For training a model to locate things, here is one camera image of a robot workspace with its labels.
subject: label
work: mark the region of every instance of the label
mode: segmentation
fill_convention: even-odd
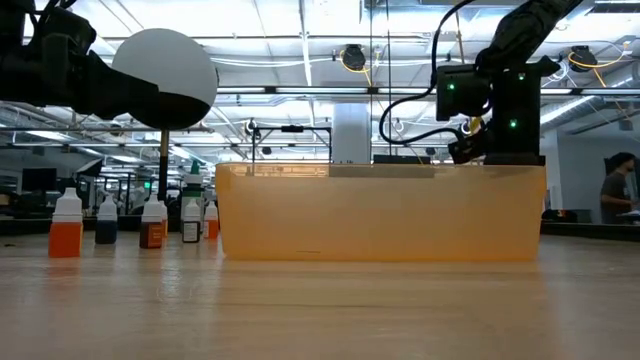
[[[162,237],[164,235],[164,226],[162,224],[149,225],[148,244],[150,248],[162,247]]]
[[[185,222],[182,228],[183,242],[198,242],[200,240],[200,226],[198,222]]]

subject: computer monitor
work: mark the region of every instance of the computer monitor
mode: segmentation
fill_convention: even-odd
[[[57,169],[23,169],[22,191],[55,191],[57,190]]]

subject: fluorescent light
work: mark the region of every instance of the fluorescent light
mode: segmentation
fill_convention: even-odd
[[[104,154],[99,153],[99,152],[97,152],[95,150],[91,150],[91,149],[82,148],[82,151],[86,152],[87,154],[91,154],[91,155],[95,155],[95,156],[104,156]]]
[[[53,131],[27,131],[27,134],[30,135],[34,135],[34,136],[39,136],[45,139],[49,139],[49,140],[55,140],[55,141],[66,141],[69,140],[68,136],[62,135],[60,133],[57,132],[53,132]]]
[[[427,88],[379,88],[378,92],[380,94],[422,94],[427,91]]]
[[[264,93],[263,87],[221,87],[218,88],[218,94],[246,94],[246,93]]]
[[[278,87],[278,94],[366,94],[367,88]]]
[[[565,104],[564,106],[561,106],[553,111],[551,111],[548,114],[545,114],[544,116],[542,116],[540,118],[540,124],[545,124],[548,123],[549,121],[557,118],[558,116],[564,114],[565,112],[575,108],[578,105],[584,104],[587,101],[590,101],[591,99],[593,99],[595,96],[585,96],[581,99],[578,99],[576,101],[572,101],[568,104]]]
[[[11,144],[12,146],[18,146],[18,147],[34,147],[34,146],[40,146],[40,147],[62,147],[63,144],[55,144],[55,143],[14,143]]]
[[[75,144],[69,144],[69,146],[87,148],[87,147],[118,147],[120,145],[118,145],[118,144],[106,144],[106,143],[99,143],[99,144],[75,143]]]
[[[262,159],[256,159],[257,163],[267,163],[267,164],[328,164],[329,160],[318,160],[318,159],[309,159],[309,160],[289,160],[289,159],[283,159],[283,160],[278,160],[278,159],[268,159],[268,160],[262,160]]]
[[[640,89],[584,89],[582,95],[640,95]]]
[[[633,81],[633,77],[628,77],[628,78],[626,78],[626,79],[624,79],[624,80],[622,80],[620,82],[617,82],[617,83],[611,85],[611,87],[618,87],[618,86],[624,85],[624,84],[626,84],[628,82],[631,82],[631,81]]]
[[[122,161],[122,162],[137,163],[142,161],[138,158],[134,158],[133,156],[111,155],[111,157],[114,158],[115,160]]]
[[[183,159],[191,159],[191,154],[189,154],[185,149],[182,149],[179,146],[172,146],[169,152]]]
[[[112,169],[112,168],[102,168],[103,173],[124,173],[124,174],[133,174],[133,169]]]
[[[565,95],[571,93],[571,89],[540,89],[540,95]]]
[[[149,148],[154,148],[154,147],[160,147],[160,144],[158,144],[158,143],[153,143],[153,144],[130,143],[130,144],[124,144],[124,147],[149,147]]]
[[[596,4],[640,4],[639,0],[596,0]]]

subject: black cable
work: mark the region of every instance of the black cable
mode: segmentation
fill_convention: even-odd
[[[380,118],[380,126],[379,126],[379,130],[380,130],[380,136],[387,141],[390,144],[395,144],[395,145],[407,145],[410,144],[412,142],[416,142],[418,140],[422,140],[426,137],[429,136],[433,136],[434,134],[438,134],[438,133],[443,133],[443,132],[450,132],[453,133],[454,135],[456,135],[456,138],[458,140],[463,140],[464,139],[464,135],[457,130],[451,129],[451,128],[442,128],[442,129],[436,129],[436,130],[432,130],[429,132],[426,132],[424,134],[418,135],[418,136],[414,136],[412,138],[409,139],[404,139],[404,140],[394,140],[391,139],[391,133],[389,133],[390,136],[386,136],[384,134],[384,122],[386,121],[389,113],[391,112],[391,109],[393,109],[394,107],[408,102],[408,101],[414,101],[414,100],[419,100],[419,99],[423,99],[427,96],[429,96],[431,94],[431,92],[433,92],[433,89],[436,87],[437,81],[438,81],[438,76],[437,76],[437,64],[436,64],[436,59],[437,59],[437,51],[438,51],[438,39],[440,38],[440,30],[442,29],[442,26],[444,25],[444,23],[451,17],[451,15],[455,14],[458,10],[462,9],[464,6],[471,4],[472,2],[474,2],[476,0],[464,0],[462,2],[460,2],[459,4],[455,5],[454,7],[451,8],[451,10],[449,10],[444,17],[442,18],[442,20],[440,21],[440,24],[438,25],[438,28],[436,29],[435,33],[433,34],[433,39],[431,41],[432,45],[431,45],[431,83],[429,85],[429,88],[427,89],[427,91],[425,91],[422,94],[418,94],[418,95],[413,95],[413,96],[409,96],[406,97],[404,99],[400,99],[396,102],[394,102],[393,104],[389,105],[384,112],[382,113],[382,117]]]

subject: bottle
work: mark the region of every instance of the bottle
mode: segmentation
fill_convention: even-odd
[[[96,244],[115,244],[118,238],[118,209],[111,195],[107,195],[98,210]]]
[[[218,230],[218,208],[211,201],[207,206],[207,211],[204,213],[204,238],[216,241],[218,239]]]
[[[162,240],[166,242],[169,240],[169,215],[167,213],[167,205],[164,204],[164,201],[160,202],[160,206],[162,206],[162,227],[164,228]]]
[[[204,188],[202,187],[203,182],[204,177],[200,175],[200,166],[197,161],[194,161],[191,165],[190,174],[184,176],[184,183],[186,183],[187,185],[182,188],[182,211],[180,213],[180,220],[182,222],[184,222],[185,211],[191,200],[195,200],[196,205],[198,205],[201,210],[204,210]],[[203,215],[204,214],[201,211],[200,222],[202,222]]]
[[[56,201],[49,231],[49,257],[79,257],[83,235],[82,201],[75,188],[67,188]]]
[[[200,242],[200,207],[195,199],[191,199],[184,209],[184,218],[182,220],[182,242],[197,243]]]
[[[151,194],[149,201],[144,204],[142,223],[140,224],[140,248],[160,249],[164,227],[162,226],[162,206],[158,202],[158,196]]]

